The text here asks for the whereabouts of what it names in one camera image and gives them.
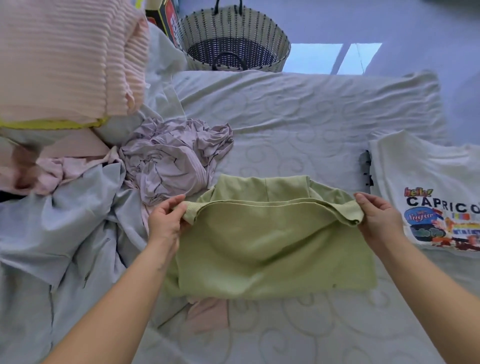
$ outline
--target basket rim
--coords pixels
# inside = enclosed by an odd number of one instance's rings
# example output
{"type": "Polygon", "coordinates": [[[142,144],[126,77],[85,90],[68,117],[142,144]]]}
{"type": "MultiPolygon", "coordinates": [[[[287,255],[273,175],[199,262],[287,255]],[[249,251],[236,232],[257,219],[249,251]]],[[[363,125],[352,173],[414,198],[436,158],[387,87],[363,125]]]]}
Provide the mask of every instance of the basket rim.
{"type": "MultiPolygon", "coordinates": [[[[220,7],[218,8],[218,11],[220,12],[220,11],[222,11],[222,10],[224,10],[224,9],[229,9],[229,8],[232,9],[232,8],[237,8],[237,7],[239,7],[239,6],[238,6],[238,5],[220,6],[220,7]]],[[[248,8],[248,7],[245,6],[245,5],[243,6],[243,9],[244,9],[244,10],[249,10],[249,11],[251,11],[251,12],[256,12],[256,13],[262,15],[264,18],[266,18],[266,19],[270,20],[271,22],[273,22],[273,23],[280,29],[280,31],[282,32],[282,34],[285,35],[285,39],[286,39],[286,41],[288,42],[288,49],[287,49],[287,52],[286,52],[285,56],[283,56],[282,58],[278,59],[276,62],[273,62],[273,63],[271,63],[271,64],[264,64],[264,65],[262,65],[262,66],[257,66],[257,67],[249,68],[248,71],[249,71],[249,70],[262,69],[263,67],[270,67],[270,66],[272,66],[272,65],[274,65],[274,64],[277,64],[277,63],[280,63],[280,62],[284,61],[284,60],[290,55],[290,51],[291,51],[291,48],[292,48],[292,43],[290,42],[287,34],[285,34],[285,32],[283,31],[283,29],[277,24],[277,22],[275,22],[275,21],[274,21],[272,18],[270,18],[267,14],[265,14],[265,13],[263,13],[263,12],[260,12],[260,11],[258,11],[258,10],[252,9],[252,8],[248,8]]],[[[197,14],[197,13],[198,13],[198,14],[205,13],[205,12],[212,12],[212,13],[213,13],[214,10],[215,10],[215,8],[206,8],[206,9],[200,9],[200,10],[197,10],[197,11],[193,11],[192,13],[190,13],[190,14],[184,16],[183,18],[181,18],[180,21],[183,22],[183,21],[184,21],[185,19],[187,19],[188,17],[190,17],[190,16],[192,16],[192,15],[194,15],[194,14],[197,14]]],[[[201,64],[210,64],[210,65],[213,64],[213,63],[205,63],[205,62],[201,62],[201,61],[199,61],[199,60],[196,60],[196,59],[193,58],[190,54],[188,54],[183,48],[177,47],[177,49],[180,49],[180,50],[183,52],[183,54],[185,54],[185,55],[187,56],[187,58],[190,58],[190,59],[192,59],[192,60],[195,61],[195,62],[198,62],[198,63],[201,63],[201,64]]],[[[224,67],[229,67],[229,66],[227,66],[226,64],[221,64],[221,63],[219,63],[218,65],[224,66],[224,67]]],[[[238,67],[238,68],[229,67],[229,68],[241,70],[241,67],[238,67]]]]}

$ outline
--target white t-shirt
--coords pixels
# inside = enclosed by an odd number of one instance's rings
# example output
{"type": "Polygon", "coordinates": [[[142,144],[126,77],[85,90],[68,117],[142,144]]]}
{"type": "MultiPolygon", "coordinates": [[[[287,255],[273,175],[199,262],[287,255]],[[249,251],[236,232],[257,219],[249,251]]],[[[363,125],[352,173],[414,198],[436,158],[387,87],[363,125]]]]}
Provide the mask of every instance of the white t-shirt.
{"type": "Polygon", "coordinates": [[[403,216],[426,248],[480,258],[480,146],[438,146],[405,132],[370,141],[371,192],[403,216]]]}

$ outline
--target folded green clothing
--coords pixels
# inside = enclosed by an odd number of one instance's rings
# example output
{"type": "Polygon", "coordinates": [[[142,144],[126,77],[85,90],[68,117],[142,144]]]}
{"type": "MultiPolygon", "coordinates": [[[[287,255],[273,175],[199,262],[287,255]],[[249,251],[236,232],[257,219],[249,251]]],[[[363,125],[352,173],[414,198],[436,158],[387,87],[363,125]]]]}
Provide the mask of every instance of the folded green clothing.
{"type": "Polygon", "coordinates": [[[189,203],[165,289],[173,296],[264,299],[375,287],[360,206],[308,176],[222,175],[189,203]]]}

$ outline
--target glossy tile floor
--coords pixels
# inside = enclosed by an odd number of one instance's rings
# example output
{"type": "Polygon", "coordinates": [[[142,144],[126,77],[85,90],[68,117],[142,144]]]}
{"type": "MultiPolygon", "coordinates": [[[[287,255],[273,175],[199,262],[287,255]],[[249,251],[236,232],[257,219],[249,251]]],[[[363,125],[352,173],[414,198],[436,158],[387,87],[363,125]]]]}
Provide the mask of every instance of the glossy tile floor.
{"type": "MultiPolygon", "coordinates": [[[[180,0],[180,14],[214,4],[180,0]]],[[[266,13],[288,35],[293,45],[286,72],[436,71],[452,142],[480,144],[480,0],[245,0],[244,5],[266,13]]]]}

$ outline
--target forearm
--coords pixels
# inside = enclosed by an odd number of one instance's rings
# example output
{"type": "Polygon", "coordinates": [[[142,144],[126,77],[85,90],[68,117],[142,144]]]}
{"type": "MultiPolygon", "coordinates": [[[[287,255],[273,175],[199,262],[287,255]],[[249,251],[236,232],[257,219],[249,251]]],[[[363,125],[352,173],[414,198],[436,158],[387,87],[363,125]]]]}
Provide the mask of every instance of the forearm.
{"type": "Polygon", "coordinates": [[[163,254],[148,245],[44,364],[130,364],[165,277],[163,254]]]}
{"type": "Polygon", "coordinates": [[[480,300],[405,237],[392,246],[380,259],[446,363],[480,362],[480,300]]]}

